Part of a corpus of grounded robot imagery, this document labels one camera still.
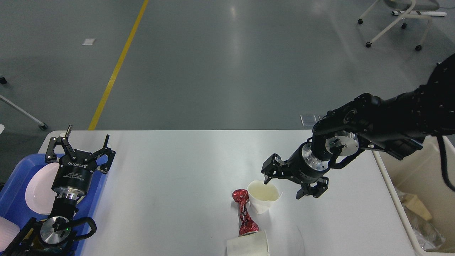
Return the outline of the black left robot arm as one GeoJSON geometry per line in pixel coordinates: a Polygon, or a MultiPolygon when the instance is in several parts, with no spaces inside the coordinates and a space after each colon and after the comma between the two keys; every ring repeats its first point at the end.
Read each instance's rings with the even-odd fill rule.
{"type": "Polygon", "coordinates": [[[94,174],[107,174],[116,152],[109,146],[109,135],[96,152],[74,149],[69,143],[72,128],[63,136],[51,137],[44,155],[46,167],[57,166],[50,212],[41,220],[31,217],[1,250],[2,256],[73,256],[79,241],[97,232],[95,221],[78,208],[78,201],[90,199],[94,174]]]}

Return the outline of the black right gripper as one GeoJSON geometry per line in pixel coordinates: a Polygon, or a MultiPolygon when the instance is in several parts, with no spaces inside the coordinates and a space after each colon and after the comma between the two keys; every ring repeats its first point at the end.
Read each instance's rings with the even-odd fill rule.
{"type": "Polygon", "coordinates": [[[323,175],[330,170],[328,161],[318,159],[312,152],[311,143],[301,144],[286,162],[278,154],[272,154],[264,163],[261,173],[264,184],[272,179],[286,179],[301,185],[296,199],[304,196],[319,198],[329,187],[329,178],[323,175]]]}

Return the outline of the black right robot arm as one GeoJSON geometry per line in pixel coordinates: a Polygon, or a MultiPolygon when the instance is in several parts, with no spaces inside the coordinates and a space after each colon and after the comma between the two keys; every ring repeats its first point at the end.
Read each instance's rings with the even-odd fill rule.
{"type": "Polygon", "coordinates": [[[328,111],[312,128],[312,136],[287,160],[272,154],[263,164],[264,184],[286,179],[300,185],[296,198],[320,197],[328,189],[325,173],[346,167],[366,150],[402,160],[423,149],[427,136],[453,135],[454,55],[438,64],[426,84],[383,100],[361,94],[328,111]]]}

